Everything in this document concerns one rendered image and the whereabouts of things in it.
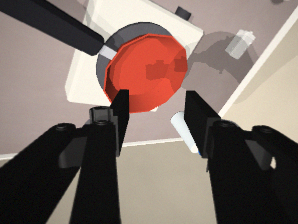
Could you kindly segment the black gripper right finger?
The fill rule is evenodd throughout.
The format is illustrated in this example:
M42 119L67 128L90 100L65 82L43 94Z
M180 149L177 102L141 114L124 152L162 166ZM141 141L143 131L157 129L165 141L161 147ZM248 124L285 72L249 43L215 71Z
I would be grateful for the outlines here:
M186 90L184 120L208 159L217 224L298 224L298 143L269 126L247 131L221 119L194 90Z

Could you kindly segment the white bottle with blue cap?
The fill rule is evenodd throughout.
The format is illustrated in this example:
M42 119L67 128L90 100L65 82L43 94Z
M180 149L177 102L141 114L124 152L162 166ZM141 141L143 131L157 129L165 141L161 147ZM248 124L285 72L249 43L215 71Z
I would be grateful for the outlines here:
M174 114L171 118L171 123L182 137L186 145L189 147L192 153L199 153L199 150L192 138L192 135L185 123L184 112L180 111ZM199 153L200 154L200 153Z

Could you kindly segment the red frying pan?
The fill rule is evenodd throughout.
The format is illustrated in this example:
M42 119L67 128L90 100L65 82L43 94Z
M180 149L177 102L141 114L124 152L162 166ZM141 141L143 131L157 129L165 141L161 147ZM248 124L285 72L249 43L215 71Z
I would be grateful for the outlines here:
M47 0L34 0L22 22L90 56L109 58L103 91L112 103L120 89L129 89L129 113L166 103L188 70L186 50L173 36L140 35L115 51L102 35Z

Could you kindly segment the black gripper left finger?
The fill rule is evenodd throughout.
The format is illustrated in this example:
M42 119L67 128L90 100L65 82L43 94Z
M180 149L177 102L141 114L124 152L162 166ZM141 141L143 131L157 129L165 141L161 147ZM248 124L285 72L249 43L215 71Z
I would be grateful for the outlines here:
M54 125L0 167L0 224L46 224L80 166L69 224L121 224L116 157L129 89L89 117L82 128Z

